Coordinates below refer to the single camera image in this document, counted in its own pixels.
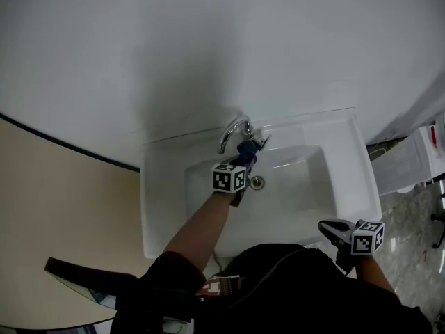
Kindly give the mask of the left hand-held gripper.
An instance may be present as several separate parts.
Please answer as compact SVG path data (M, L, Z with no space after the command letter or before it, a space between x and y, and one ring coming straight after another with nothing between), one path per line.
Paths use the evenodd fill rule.
M251 161L232 157L212 167L212 187L214 192L233 195L230 205L238 207L250 186Z

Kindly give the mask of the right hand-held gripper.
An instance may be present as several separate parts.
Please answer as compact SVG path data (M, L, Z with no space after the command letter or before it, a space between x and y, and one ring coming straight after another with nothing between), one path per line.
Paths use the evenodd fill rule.
M372 256L382 245L383 222L328 219L318 223L318 229L337 248L336 265L349 274L354 268L354 256Z

